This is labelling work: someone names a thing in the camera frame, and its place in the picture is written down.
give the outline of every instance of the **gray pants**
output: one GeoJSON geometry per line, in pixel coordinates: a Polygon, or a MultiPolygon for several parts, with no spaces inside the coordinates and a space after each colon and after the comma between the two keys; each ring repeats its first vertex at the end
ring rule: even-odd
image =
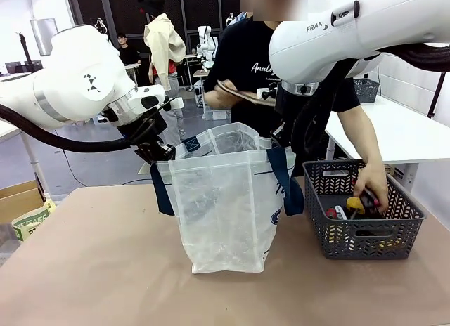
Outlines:
{"type": "MultiPolygon", "coordinates": [[[[176,78],[176,73],[169,75],[170,91],[166,92],[169,98],[178,98],[180,94],[180,85],[176,78]]],[[[155,84],[161,85],[160,78],[155,79],[155,84]]],[[[166,121],[167,128],[162,132],[163,140],[166,144],[177,146],[181,145],[181,140],[186,137],[183,124],[183,112],[181,110],[170,110],[166,112],[161,110],[161,116],[166,121]]]]}

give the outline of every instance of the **white wall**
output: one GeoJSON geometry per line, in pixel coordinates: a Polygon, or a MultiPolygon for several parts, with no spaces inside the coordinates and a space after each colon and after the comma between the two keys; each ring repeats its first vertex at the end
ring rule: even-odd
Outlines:
{"type": "MultiPolygon", "coordinates": [[[[430,109],[439,76],[440,73],[419,70],[391,55],[386,55],[380,64],[382,95],[425,115],[430,109]]],[[[369,78],[378,81],[377,71],[371,72],[369,78]]],[[[450,74],[442,87],[435,121],[450,126],[450,74]]],[[[450,228],[450,162],[421,163],[412,193],[450,228]]]]}
{"type": "Polygon", "coordinates": [[[31,19],[55,18],[59,31],[72,27],[66,0],[0,0],[0,67],[11,61],[25,61],[26,57],[16,32],[26,40],[32,60],[42,60],[31,28],[31,19]]]}

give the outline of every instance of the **black cap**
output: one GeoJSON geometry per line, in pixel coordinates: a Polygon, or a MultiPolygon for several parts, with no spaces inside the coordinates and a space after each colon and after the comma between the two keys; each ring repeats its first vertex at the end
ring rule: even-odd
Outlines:
{"type": "Polygon", "coordinates": [[[149,15],[158,17],[164,13],[165,0],[138,0],[139,6],[149,15]]]}

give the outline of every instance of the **red shirt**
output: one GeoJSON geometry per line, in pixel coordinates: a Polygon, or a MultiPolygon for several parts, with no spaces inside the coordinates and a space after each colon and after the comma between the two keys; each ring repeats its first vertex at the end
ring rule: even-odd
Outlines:
{"type": "MultiPolygon", "coordinates": [[[[169,74],[173,74],[176,72],[176,66],[175,63],[172,60],[169,60],[169,74]]],[[[158,72],[156,72],[156,68],[153,68],[153,76],[158,75],[158,72]]]]}

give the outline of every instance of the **black basket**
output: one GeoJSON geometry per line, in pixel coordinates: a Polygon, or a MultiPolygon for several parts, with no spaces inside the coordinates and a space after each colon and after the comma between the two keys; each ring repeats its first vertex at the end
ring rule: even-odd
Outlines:
{"type": "Polygon", "coordinates": [[[389,175],[389,209],[378,220],[334,220],[326,210],[345,208],[362,161],[304,164],[305,207],[329,259],[406,259],[426,215],[389,175]]]}
{"type": "Polygon", "coordinates": [[[370,79],[353,79],[354,90],[359,103],[374,103],[380,84],[370,79]]]}

